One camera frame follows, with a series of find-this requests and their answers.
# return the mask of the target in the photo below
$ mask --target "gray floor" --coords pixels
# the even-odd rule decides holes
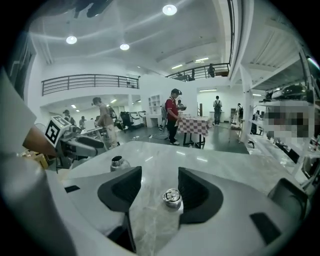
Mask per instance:
[[[238,141],[238,135],[235,130],[228,129],[229,124],[222,123],[220,126],[214,126],[209,130],[209,136],[205,138],[205,145],[202,147],[204,150],[214,150],[232,153],[249,154],[245,145]],[[125,144],[133,140],[133,137],[139,136],[137,141],[150,142],[158,144],[169,145],[169,140],[166,138],[167,130],[165,132],[159,131],[157,127],[146,128],[141,127],[132,131],[119,131],[117,132],[117,139],[119,143]],[[180,146],[183,147],[184,135],[177,133],[175,138],[180,142]]]

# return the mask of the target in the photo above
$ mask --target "red shirt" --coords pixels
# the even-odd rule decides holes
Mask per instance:
[[[176,116],[178,115],[178,109],[176,105],[176,100],[172,97],[168,98],[165,102],[165,110],[168,112],[168,110],[171,110]],[[168,120],[170,121],[176,121],[177,119],[170,115],[168,112]]]

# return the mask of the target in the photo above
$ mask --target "balcony railing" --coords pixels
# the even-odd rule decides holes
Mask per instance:
[[[213,64],[214,74],[212,72],[209,73],[209,66],[210,65],[205,65],[182,70],[177,73],[168,75],[167,78],[188,82],[200,78],[212,78],[217,76],[227,77],[229,74],[229,63]]]
[[[86,87],[125,87],[139,89],[139,79],[112,74],[74,74],[42,81],[42,96]]]

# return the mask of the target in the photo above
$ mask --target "sneaker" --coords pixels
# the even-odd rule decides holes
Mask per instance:
[[[170,142],[170,144],[172,144],[172,145],[180,145],[180,143],[178,141],[175,141],[173,143]]]

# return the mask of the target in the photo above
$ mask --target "red and white checkered tablecloth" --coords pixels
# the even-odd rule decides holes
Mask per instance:
[[[178,125],[178,133],[199,134],[207,137],[208,129],[212,127],[211,117],[183,117]]]

